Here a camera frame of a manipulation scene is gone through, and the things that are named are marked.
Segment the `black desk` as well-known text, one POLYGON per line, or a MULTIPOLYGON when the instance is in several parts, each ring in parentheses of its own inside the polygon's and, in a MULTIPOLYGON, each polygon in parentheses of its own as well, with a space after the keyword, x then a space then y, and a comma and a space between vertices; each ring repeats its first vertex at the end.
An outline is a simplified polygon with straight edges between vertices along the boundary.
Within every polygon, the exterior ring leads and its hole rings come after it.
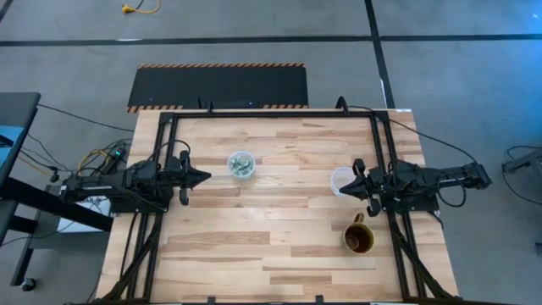
POLYGON ((9 230, 27 233, 31 236, 36 231, 37 219, 22 218, 15 214, 19 204, 99 230, 110 231, 112 227, 112 218, 92 212, 77 204, 63 203, 53 194, 10 176, 15 160, 36 116, 40 98, 41 94, 38 92, 0 92, 0 125, 24 128, 14 150, 0 168, 0 243, 3 242, 9 230))

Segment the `clear plastic cup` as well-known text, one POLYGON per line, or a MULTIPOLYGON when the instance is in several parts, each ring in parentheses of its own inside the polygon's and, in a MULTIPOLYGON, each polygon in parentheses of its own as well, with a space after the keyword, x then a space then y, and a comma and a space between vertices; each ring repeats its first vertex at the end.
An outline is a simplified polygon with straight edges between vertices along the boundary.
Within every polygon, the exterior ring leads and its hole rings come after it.
POLYGON ((247 152, 247 151, 237 151, 237 152, 234 152, 233 154, 230 155, 230 157, 228 158, 228 161, 227 161, 227 165, 228 165, 228 169, 229 169, 229 171, 230 171, 230 174, 231 174, 234 178, 240 179, 240 180, 250 180, 251 177, 252 177, 252 174, 254 173, 254 169, 255 169, 255 167, 256 167, 256 159, 254 158, 254 156, 253 156, 251 153, 249 153, 249 152, 247 152), (233 165, 234 159, 235 159, 235 158, 241 158, 241 159, 242 159, 243 157, 247 157, 247 158, 251 159, 251 160, 254 162, 254 166, 253 166, 252 172, 251 172, 250 174, 248 174, 248 175, 244 175, 244 174, 242 174, 242 172, 239 173, 239 174, 237 174, 237 173, 236 173, 236 174, 232 173, 232 166, 234 166, 234 165, 233 165))
POLYGON ((347 186, 356 179, 352 168, 339 167, 335 169, 330 177, 330 189, 337 197, 344 197, 345 194, 340 192, 340 188, 347 186))

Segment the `black hazard-striped floor mat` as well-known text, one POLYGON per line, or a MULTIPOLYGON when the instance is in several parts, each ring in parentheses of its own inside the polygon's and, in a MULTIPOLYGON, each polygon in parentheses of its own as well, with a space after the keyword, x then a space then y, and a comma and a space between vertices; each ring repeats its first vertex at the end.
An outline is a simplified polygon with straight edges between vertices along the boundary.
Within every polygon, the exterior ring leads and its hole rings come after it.
POLYGON ((141 64, 127 112, 199 109, 203 102, 250 101, 255 108, 306 108, 302 63, 141 64))

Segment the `white printed paper sheet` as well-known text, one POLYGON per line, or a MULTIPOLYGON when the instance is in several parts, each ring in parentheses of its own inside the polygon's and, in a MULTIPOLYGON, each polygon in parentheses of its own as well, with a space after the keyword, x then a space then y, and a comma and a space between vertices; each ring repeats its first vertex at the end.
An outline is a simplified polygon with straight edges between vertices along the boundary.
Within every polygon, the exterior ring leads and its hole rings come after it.
MULTIPOLYGON (((78 205, 102 214, 104 216, 110 215, 111 202, 106 197, 88 197, 82 202, 78 202, 78 205)), ((74 221, 61 218, 58 222, 59 233, 85 233, 85 232, 99 232, 99 229, 76 223, 74 221)))

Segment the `grey floor stand leg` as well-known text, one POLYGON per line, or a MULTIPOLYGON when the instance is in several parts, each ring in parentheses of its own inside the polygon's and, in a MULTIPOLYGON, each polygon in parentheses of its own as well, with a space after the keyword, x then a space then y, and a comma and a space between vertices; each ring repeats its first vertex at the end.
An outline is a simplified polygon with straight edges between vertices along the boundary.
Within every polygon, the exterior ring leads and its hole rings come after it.
POLYGON ((535 173, 542 175, 542 148, 535 148, 532 152, 502 165, 507 174, 527 167, 531 167, 535 173))

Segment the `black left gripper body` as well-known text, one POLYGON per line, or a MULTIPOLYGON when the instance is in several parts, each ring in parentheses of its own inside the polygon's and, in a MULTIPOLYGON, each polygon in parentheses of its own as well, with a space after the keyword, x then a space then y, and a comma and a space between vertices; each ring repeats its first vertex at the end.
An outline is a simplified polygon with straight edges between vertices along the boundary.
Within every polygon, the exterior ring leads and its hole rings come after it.
POLYGON ((163 184, 167 187, 180 187, 181 165, 170 163, 163 169, 163 184))

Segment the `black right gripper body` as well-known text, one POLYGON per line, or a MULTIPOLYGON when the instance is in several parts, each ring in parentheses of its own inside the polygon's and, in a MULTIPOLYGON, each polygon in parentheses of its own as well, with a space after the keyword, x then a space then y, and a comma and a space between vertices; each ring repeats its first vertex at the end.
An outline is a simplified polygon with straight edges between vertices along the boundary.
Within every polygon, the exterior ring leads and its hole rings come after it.
POLYGON ((368 194, 371 204, 377 203, 378 200, 374 195, 382 192, 387 181, 388 175, 380 167, 375 167, 368 171, 368 194))

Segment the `black power strip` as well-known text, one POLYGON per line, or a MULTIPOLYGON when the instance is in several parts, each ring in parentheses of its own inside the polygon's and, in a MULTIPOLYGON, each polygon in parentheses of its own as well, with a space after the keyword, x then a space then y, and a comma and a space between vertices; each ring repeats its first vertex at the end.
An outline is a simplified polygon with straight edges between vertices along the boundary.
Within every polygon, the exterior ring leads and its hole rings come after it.
POLYGON ((113 147, 108 152, 108 168, 116 169, 120 163, 124 162, 125 153, 126 153, 126 144, 119 144, 113 147))

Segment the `grey desk base plate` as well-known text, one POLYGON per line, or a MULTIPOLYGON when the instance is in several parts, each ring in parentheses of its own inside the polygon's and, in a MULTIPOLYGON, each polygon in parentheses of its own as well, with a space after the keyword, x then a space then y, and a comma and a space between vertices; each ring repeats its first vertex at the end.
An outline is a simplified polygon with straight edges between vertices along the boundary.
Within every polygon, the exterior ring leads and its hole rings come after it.
POLYGON ((58 222, 61 217, 44 211, 39 211, 36 217, 37 227, 30 242, 34 249, 92 250, 107 245, 108 231, 59 233, 58 222))

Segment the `blue lit screen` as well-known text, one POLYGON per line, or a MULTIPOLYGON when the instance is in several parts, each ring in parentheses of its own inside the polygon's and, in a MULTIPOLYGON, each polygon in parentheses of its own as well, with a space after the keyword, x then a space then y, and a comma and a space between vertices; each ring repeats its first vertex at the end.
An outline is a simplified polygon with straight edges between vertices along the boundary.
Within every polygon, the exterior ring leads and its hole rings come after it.
POLYGON ((8 160, 23 130, 21 126, 0 125, 0 168, 8 160))

